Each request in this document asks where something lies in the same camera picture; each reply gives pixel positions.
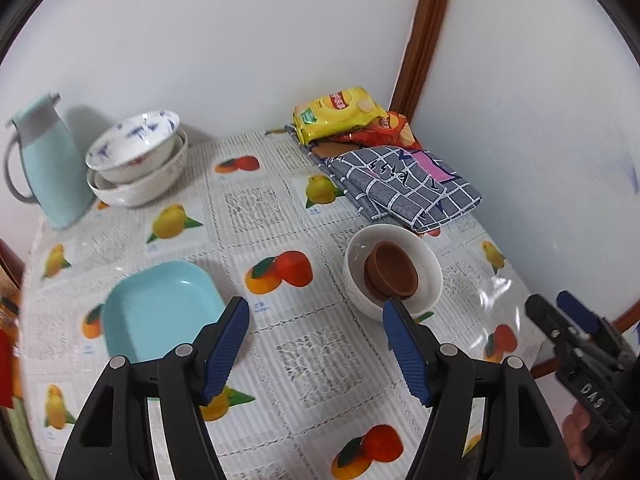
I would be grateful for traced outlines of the right hand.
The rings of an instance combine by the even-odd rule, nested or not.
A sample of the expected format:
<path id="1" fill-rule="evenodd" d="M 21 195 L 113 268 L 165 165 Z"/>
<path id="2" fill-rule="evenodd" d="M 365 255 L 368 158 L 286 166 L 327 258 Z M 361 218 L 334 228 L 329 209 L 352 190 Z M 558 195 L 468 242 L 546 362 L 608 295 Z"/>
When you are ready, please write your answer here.
<path id="1" fill-rule="evenodd" d="M 574 405 L 573 411 L 562 422 L 562 435 L 568 456 L 577 466 L 586 466 L 590 461 L 591 450 L 585 438 L 589 425 L 590 416 L 579 403 Z"/>

